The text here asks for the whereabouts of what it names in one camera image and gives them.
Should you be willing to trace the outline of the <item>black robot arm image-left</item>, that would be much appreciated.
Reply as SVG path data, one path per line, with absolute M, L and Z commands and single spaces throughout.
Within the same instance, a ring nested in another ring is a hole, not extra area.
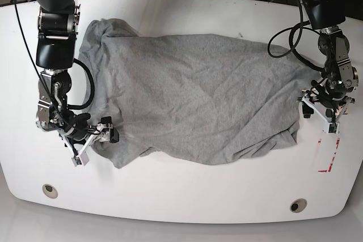
M 36 124 L 43 131 L 57 131 L 73 154 L 75 165 L 86 164 L 88 146 L 95 142 L 116 143 L 119 134 L 110 116 L 101 118 L 96 125 L 90 125 L 89 113 L 74 113 L 89 107 L 95 96 L 90 69 L 74 58 L 80 16 L 76 1 L 36 1 L 40 5 L 36 66 L 42 68 Z M 81 105 L 67 102 L 67 93 L 72 85 L 68 70 L 75 63 L 84 69 L 90 84 L 89 97 Z

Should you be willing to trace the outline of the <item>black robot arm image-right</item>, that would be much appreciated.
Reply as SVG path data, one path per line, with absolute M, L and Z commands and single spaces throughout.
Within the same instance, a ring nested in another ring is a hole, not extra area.
M 303 92 L 302 111 L 304 118 L 318 109 L 319 102 L 326 111 L 321 116 L 328 125 L 328 131 L 337 131 L 340 116 L 353 101 L 347 94 L 358 87 L 358 73 L 349 59 L 349 41 L 339 28 L 345 21 L 344 0 L 300 0 L 305 8 L 308 21 L 304 26 L 319 32 L 318 48 L 326 56 L 324 66 L 318 68 L 310 61 L 294 55 L 305 65 L 319 71 L 322 81 L 312 81 L 312 88 Z

